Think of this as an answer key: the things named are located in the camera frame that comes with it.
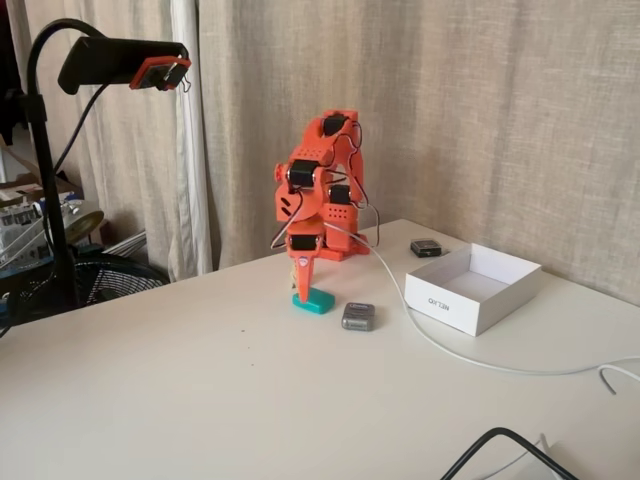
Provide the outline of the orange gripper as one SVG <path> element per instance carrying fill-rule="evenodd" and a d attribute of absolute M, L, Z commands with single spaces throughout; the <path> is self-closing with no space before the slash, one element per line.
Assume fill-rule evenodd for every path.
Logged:
<path fill-rule="evenodd" d="M 286 246 L 296 267 L 296 287 L 302 303 L 309 299 L 315 257 L 323 248 L 323 224 L 291 224 L 286 233 Z"/>

